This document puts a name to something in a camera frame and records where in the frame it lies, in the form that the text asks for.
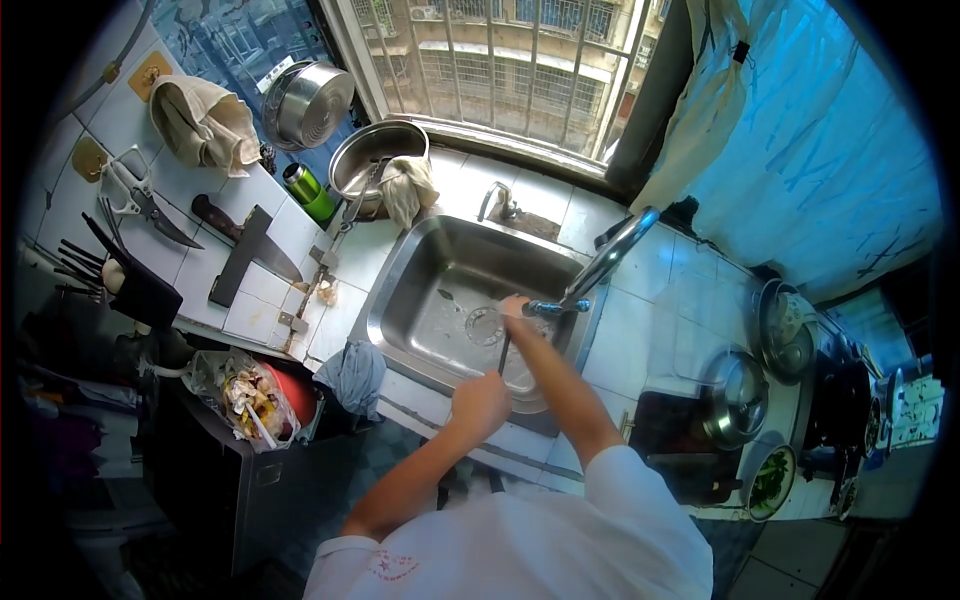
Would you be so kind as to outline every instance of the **white t-shirt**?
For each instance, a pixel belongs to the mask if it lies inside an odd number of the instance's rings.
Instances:
[[[327,540],[303,597],[710,598],[710,546],[631,448],[597,454],[585,487],[583,498],[494,493],[382,543]]]

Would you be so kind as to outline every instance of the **faucet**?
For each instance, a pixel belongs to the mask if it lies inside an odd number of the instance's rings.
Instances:
[[[643,212],[628,221],[611,241],[597,250],[593,260],[573,278],[570,285],[566,286],[564,297],[559,302],[530,300],[523,306],[524,314],[527,316],[558,315],[571,310],[582,313],[590,310],[590,301],[584,296],[620,263],[630,248],[654,226],[659,218],[659,210],[652,206],[644,208]]]
[[[484,196],[483,203],[480,204],[480,213],[477,215],[477,223],[483,223],[484,218],[486,218],[487,204],[490,202],[493,192],[496,191],[496,188],[498,187],[500,188],[500,199],[503,200],[503,205],[500,206],[500,218],[513,219],[516,216],[514,193],[510,191],[509,187],[500,181],[494,181],[493,185],[490,186],[490,189],[487,190],[487,195]]]

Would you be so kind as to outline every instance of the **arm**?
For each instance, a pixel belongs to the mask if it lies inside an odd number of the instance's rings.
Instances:
[[[383,541],[417,516],[441,477],[499,429],[512,406],[510,391],[496,371],[461,385],[453,393],[450,421],[360,499],[340,535]]]
[[[530,299],[524,297],[503,301],[505,326],[537,380],[550,412],[576,450],[580,465],[586,469],[601,450],[625,442],[593,388],[532,326],[523,319],[509,316],[519,315],[528,301]]]

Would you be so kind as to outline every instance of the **knife handle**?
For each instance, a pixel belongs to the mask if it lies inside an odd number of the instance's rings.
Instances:
[[[198,194],[193,199],[190,206],[193,214],[197,215],[217,231],[230,238],[234,244],[240,241],[240,234],[243,233],[243,226],[233,223],[233,219],[227,216],[226,212],[214,206],[206,194]]]

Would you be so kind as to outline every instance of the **person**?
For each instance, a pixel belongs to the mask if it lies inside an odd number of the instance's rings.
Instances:
[[[589,384],[517,318],[526,301],[504,300],[504,324],[580,459],[584,497],[498,492],[419,515],[510,415],[507,386],[487,372],[454,391],[447,424],[320,545],[304,598],[710,598],[707,541]]]

